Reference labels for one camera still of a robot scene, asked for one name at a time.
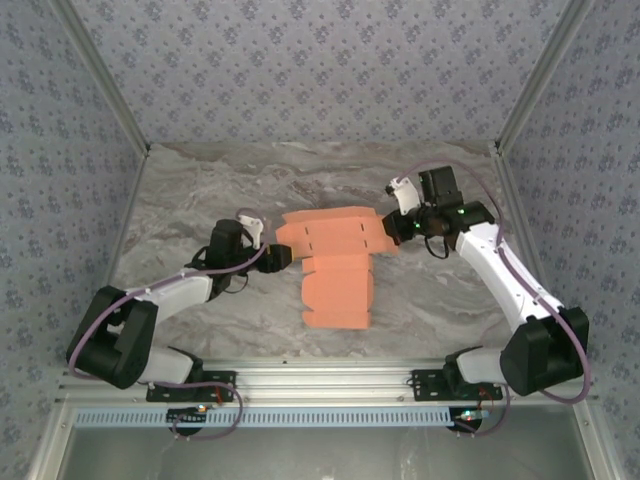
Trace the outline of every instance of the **cable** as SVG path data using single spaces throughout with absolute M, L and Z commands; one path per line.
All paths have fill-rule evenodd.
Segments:
M 498 420 L 498 422 L 488 430 L 478 432 L 469 425 L 459 422 L 458 420 L 454 420 L 453 423 L 455 423 L 458 427 L 469 430 L 469 433 L 463 433 L 463 435 L 469 435 L 472 437 L 486 437 L 487 435 L 491 435 L 492 433 L 495 433 L 502 428 L 502 426 L 504 425 L 504 420 L 505 418 L 507 418 L 507 415 L 509 413 L 509 408 L 511 407 L 511 392 L 509 391 L 509 385 L 503 383 L 502 386 L 504 387 L 504 395 L 507 399 L 507 404 L 504 406 L 504 410 L 502 411 L 502 415 L 500 415 L 500 419 Z
M 228 293 L 229 295 L 235 295 L 236 293 L 240 293 L 242 290 L 247 288 L 247 285 L 249 285 L 249 275 L 244 276 L 244 283 L 238 290 L 225 290 L 224 292 Z
M 402 172 L 397 177 L 397 180 L 399 182 L 403 178 L 407 177 L 408 175 L 411 175 L 418 168 L 421 168 L 427 165 L 433 165 L 434 163 L 449 163 L 449 164 L 456 165 L 462 168 L 463 170 L 465 170 L 466 172 L 468 172 L 475 179 L 475 181 L 478 182 L 478 184 L 482 187 L 482 190 L 484 190 L 484 193 L 489 197 L 489 200 L 491 200 L 491 203 L 493 204 L 496 211 L 498 212 L 499 224 L 498 224 L 498 233 L 496 234 L 496 249 L 498 250 L 498 256 L 500 257 L 500 260 L 502 260 L 502 263 L 504 264 L 504 266 L 507 268 L 509 273 L 511 273 L 513 278 L 522 286 L 522 288 L 524 288 L 527 291 L 527 293 L 529 293 L 532 297 L 534 298 L 537 297 L 538 293 L 516 271 L 515 267 L 511 264 L 511 262 L 507 258 L 506 253 L 504 252 L 504 249 L 501 246 L 502 241 L 504 240 L 504 223 L 505 223 L 504 212 L 502 211 L 502 208 L 500 208 L 498 201 L 495 199 L 495 197 L 491 193 L 491 190 L 489 189 L 489 187 L 482 180 L 482 178 L 480 178 L 480 175 L 475 170 L 473 170 L 471 167 L 468 167 L 467 165 L 465 165 L 464 163 L 458 160 L 453 160 L 451 158 L 446 158 L 446 157 L 434 158 L 431 160 L 423 160 L 421 162 L 415 163 L 414 165 L 409 167 L 407 170 Z M 582 366 L 582 371 L 584 374 L 582 390 L 578 395 L 576 395 L 573 398 L 558 397 L 557 395 L 549 393 L 546 390 L 541 390 L 541 393 L 545 395 L 547 398 L 550 398 L 552 400 L 555 400 L 556 402 L 564 403 L 567 405 L 573 405 L 578 402 L 581 402 L 582 400 L 587 398 L 587 395 L 589 395 L 589 389 L 591 388 L 591 366 L 589 365 L 587 354 L 584 351 L 584 348 L 582 348 L 582 344 L 580 343 L 580 340 L 578 340 L 578 337 L 576 336 L 576 334 L 573 332 L 573 330 L 571 330 L 571 327 L 569 326 L 567 321 L 564 318 L 562 318 L 562 316 L 558 312 L 556 312 L 553 309 L 553 307 L 551 307 L 551 305 L 549 305 L 543 298 L 539 298 L 537 301 L 540 305 L 542 305 L 542 307 L 547 311 L 547 313 L 549 313 L 549 315 L 551 315 L 553 319 L 560 325 L 562 330 L 564 330 L 564 332 L 569 337 L 569 340 L 571 340 L 571 343 L 573 344 L 573 347 L 576 349 L 576 352 L 578 354 L 578 358 L 580 359 L 580 364 Z
M 223 382 L 196 382 L 196 383 L 156 382 L 155 384 L 160 387 L 166 387 L 166 388 L 204 388 L 204 387 L 216 387 L 216 389 L 224 388 L 225 390 L 228 390 L 229 392 L 231 392 L 233 396 L 238 399 L 238 413 L 236 417 L 233 419 L 233 423 L 229 427 L 225 428 L 223 431 L 214 433 L 211 435 L 198 435 L 196 437 L 187 437 L 184 435 L 180 435 L 177 430 L 178 423 L 180 423 L 180 420 L 182 420 L 182 418 L 186 414 L 182 413 L 178 415 L 176 419 L 173 421 L 173 424 L 171 425 L 171 431 L 176 436 L 176 439 L 182 439 L 182 440 L 188 440 L 188 441 L 217 440 L 219 438 L 226 437 L 227 435 L 230 435 L 231 433 L 233 433 L 238 428 L 238 424 L 242 420 L 242 414 L 244 412 L 244 402 L 242 400 L 242 395 L 240 395 L 240 392 L 238 392 L 238 390 L 236 390 L 234 387 L 232 387 L 227 383 L 223 383 Z
M 445 240 L 444 242 L 442 242 L 442 245 L 444 248 L 444 254 L 436 255 L 431 248 L 429 239 L 427 237 L 424 237 L 424 246 L 427 247 L 427 251 L 431 254 L 432 257 L 437 258 L 438 260 L 446 260 L 447 258 L 449 258 L 449 245 L 447 244 L 447 241 Z
M 265 234 L 267 233 L 267 225 L 266 225 L 266 221 L 264 220 L 264 218 L 262 217 L 262 215 L 260 215 L 258 212 L 256 212 L 255 210 L 252 210 L 250 208 L 241 208 L 240 210 L 238 210 L 238 213 L 236 213 L 236 216 L 240 214 L 240 212 L 247 212 L 250 215 L 253 215 L 256 218 L 259 218 L 260 221 L 262 221 L 263 225 L 265 226 Z M 164 280 L 160 280 L 156 283 L 153 283 L 151 285 L 149 285 L 146 288 L 141 288 L 138 290 L 135 290 L 133 292 L 127 293 L 124 297 L 122 297 L 121 299 L 117 300 L 116 302 L 114 302 L 113 304 L 111 304 L 104 312 L 102 312 L 100 315 L 98 315 L 98 317 L 94 320 L 94 322 L 91 324 L 91 326 L 87 329 L 87 331 L 84 333 L 84 335 L 80 338 L 80 341 L 78 342 L 78 344 L 76 345 L 76 348 L 73 350 L 73 353 L 71 354 L 71 357 L 69 358 L 69 373 L 71 375 L 73 375 L 76 378 L 83 378 L 83 379 L 87 379 L 87 380 L 96 380 L 96 377 L 94 377 L 93 375 L 86 375 L 84 373 L 80 373 L 76 370 L 76 363 L 78 361 L 78 356 L 80 355 L 80 352 L 82 351 L 82 349 L 84 348 L 84 346 L 87 344 L 87 342 L 89 341 L 89 339 L 91 338 L 91 336 L 95 333 L 95 331 L 98 329 L 98 327 L 102 324 L 102 322 L 104 322 L 109 315 L 111 315 L 113 312 L 115 312 L 116 310 L 118 310 L 120 307 L 122 307 L 122 305 L 124 305 L 125 303 L 127 303 L 129 300 L 138 297 L 140 295 L 143 295 L 145 293 L 150 293 L 152 290 L 158 289 L 158 288 L 162 288 L 162 287 L 166 287 L 167 285 L 171 285 L 173 283 L 182 281 L 183 279 L 186 278 L 191 278 L 191 277 L 203 277 L 203 276 L 207 276 L 207 275 L 223 275 L 225 273 L 233 273 L 233 272 L 237 272 L 238 270 L 242 270 L 248 266 L 250 266 L 251 264 L 253 264 L 256 260 L 258 260 L 260 258 L 260 256 L 262 256 L 262 254 L 264 253 L 264 251 L 267 248 L 267 244 L 263 243 L 260 246 L 260 249 L 256 252 L 256 254 L 251 257 L 249 260 L 247 260 L 246 262 L 241 263 L 240 265 L 236 265 L 235 267 L 228 267 L 228 268 L 221 268 L 221 269 L 216 269 L 216 270 L 194 270 L 191 272 L 183 272 L 183 273 L 178 273 L 172 277 L 169 278 L 165 278 Z
M 493 397 L 483 387 L 478 387 L 478 392 L 480 392 L 480 395 L 482 395 L 483 397 L 487 397 L 489 398 L 489 400 L 491 400 L 491 409 L 489 409 L 489 415 L 491 415 L 493 413 L 493 408 L 495 407 L 495 402 L 493 400 Z

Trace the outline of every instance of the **white robotic arm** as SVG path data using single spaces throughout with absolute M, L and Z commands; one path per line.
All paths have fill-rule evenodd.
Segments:
M 155 327 L 186 308 L 213 300 L 235 275 L 246 276 L 253 269 L 275 273 L 287 267 L 293 260 L 291 249 L 261 245 L 263 230 L 262 220 L 248 215 L 220 220 L 209 245 L 177 274 L 149 288 L 101 288 L 67 350 L 72 371 L 77 367 L 118 388 L 136 382 L 199 381 L 194 372 L 197 357 L 152 346 Z
M 415 206 L 413 200 L 405 202 L 414 206 L 401 207 L 387 215 L 383 220 L 385 231 L 397 245 L 423 235 L 434 256 L 429 239 L 443 238 L 446 254 L 437 258 L 447 258 L 449 250 L 457 251 L 496 298 L 513 333 L 504 348 L 478 347 L 448 356 L 444 371 L 452 389 L 499 383 L 528 395 L 582 375 L 575 346 L 540 302 L 544 301 L 566 321 L 586 350 L 588 320 L 584 312 L 579 308 L 565 309 L 531 275 L 504 239 L 498 248 L 499 226 L 480 202 L 463 202 L 451 167 L 419 175 L 426 203 Z M 387 193 L 396 196 L 399 204 L 401 199 L 418 197 L 407 178 L 392 180 Z M 520 279 L 509 271 L 505 259 Z

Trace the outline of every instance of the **gray marble floor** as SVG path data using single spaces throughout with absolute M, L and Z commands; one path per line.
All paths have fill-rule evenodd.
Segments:
M 126 235 L 115 285 L 133 287 L 180 269 L 208 243 L 220 218 L 260 209 L 277 228 L 285 212 L 349 205 L 395 207 L 384 187 L 416 161 L 447 156 L 475 168 L 502 198 L 484 143 L 154 145 Z M 488 203 L 457 171 L 466 200 Z M 204 357 L 441 357 L 506 342 L 504 316 L 476 273 L 456 254 L 440 261 L 420 240 L 398 256 L 376 255 L 372 327 L 314 330 L 302 321 L 300 263 L 250 275 L 238 295 L 222 295 L 158 326 L 155 341 Z

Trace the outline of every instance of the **patterned wallpaper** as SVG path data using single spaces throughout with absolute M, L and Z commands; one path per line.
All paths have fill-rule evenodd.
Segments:
M 597 0 L 510 153 L 554 290 L 592 319 L 595 381 L 640 478 L 640 4 Z
M 73 0 L 147 141 L 493 139 L 566 0 Z
M 102 282 L 138 158 L 46 0 L 0 2 L 0 478 Z

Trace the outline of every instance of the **orange foam block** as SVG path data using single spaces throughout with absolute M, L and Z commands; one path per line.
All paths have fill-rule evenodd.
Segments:
M 381 217 L 366 207 L 306 210 L 284 215 L 278 243 L 302 262 L 302 318 L 314 328 L 364 329 L 371 325 L 372 253 L 397 253 Z

